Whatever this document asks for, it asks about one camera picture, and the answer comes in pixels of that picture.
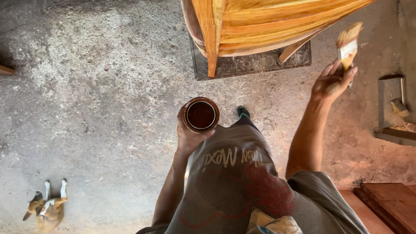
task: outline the teal sandal strap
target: teal sandal strap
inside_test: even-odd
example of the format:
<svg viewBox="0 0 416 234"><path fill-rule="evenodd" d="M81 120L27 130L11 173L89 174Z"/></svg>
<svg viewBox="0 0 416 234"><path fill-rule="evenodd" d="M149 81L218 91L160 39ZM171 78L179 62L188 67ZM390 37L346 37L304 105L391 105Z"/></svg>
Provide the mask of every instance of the teal sandal strap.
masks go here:
<svg viewBox="0 0 416 234"><path fill-rule="evenodd" d="M241 113L240 116L238 117L238 119L241 119L242 116L246 116L247 118L250 118L250 116L246 115L245 113Z"/></svg>

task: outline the paintbrush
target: paintbrush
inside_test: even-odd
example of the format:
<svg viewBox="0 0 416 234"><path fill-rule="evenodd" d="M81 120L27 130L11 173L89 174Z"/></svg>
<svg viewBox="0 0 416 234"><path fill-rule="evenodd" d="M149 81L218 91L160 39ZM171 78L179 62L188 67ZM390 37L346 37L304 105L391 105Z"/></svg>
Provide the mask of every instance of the paintbrush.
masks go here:
<svg viewBox="0 0 416 234"><path fill-rule="evenodd" d="M344 73L351 67L352 60L357 54L358 49L358 34L363 29L362 22L356 22L351 25L347 30L343 31L336 42L338 49L338 60L341 61L344 67ZM348 88L351 88L352 81L348 84Z"/></svg>

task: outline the brush handle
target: brush handle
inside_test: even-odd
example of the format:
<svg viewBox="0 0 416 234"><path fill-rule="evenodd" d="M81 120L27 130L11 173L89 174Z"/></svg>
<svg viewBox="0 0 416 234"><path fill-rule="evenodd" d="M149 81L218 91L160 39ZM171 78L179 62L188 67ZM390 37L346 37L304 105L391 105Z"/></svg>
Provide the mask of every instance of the brush handle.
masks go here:
<svg viewBox="0 0 416 234"><path fill-rule="evenodd" d="M351 67L352 61L353 61L356 54L357 54L357 50L355 50L348 57L345 57L345 58L340 60L340 62L344 66L344 73Z"/></svg>

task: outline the dark brown varnish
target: dark brown varnish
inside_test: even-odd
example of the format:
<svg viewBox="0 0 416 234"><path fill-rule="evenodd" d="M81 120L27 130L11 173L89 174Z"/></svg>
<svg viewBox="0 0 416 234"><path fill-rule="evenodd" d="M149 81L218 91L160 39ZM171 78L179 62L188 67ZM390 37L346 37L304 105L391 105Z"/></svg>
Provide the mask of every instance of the dark brown varnish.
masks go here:
<svg viewBox="0 0 416 234"><path fill-rule="evenodd" d="M215 112L211 105L206 102L195 102L187 113L188 122L199 129L204 129L214 122Z"/></svg>

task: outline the hand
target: hand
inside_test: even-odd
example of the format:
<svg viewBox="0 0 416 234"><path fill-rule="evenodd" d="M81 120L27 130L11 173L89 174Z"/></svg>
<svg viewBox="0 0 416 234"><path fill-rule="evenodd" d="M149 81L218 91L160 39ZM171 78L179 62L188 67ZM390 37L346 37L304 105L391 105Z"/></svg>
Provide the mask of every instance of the hand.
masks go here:
<svg viewBox="0 0 416 234"><path fill-rule="evenodd" d="M215 133L215 130L213 129L205 134L192 132L183 123L182 116L184 111L185 106L181 107L177 116L178 127L176 131L178 134L178 148L176 150L175 157L178 159L188 160L189 156L195 151L198 145L202 141L210 138Z"/></svg>
<svg viewBox="0 0 416 234"><path fill-rule="evenodd" d="M341 77L344 70L341 62L335 60L329 64L315 81L311 101L325 102L331 105L347 89L349 82L357 73L358 67L353 66L345 72L344 77Z"/></svg>

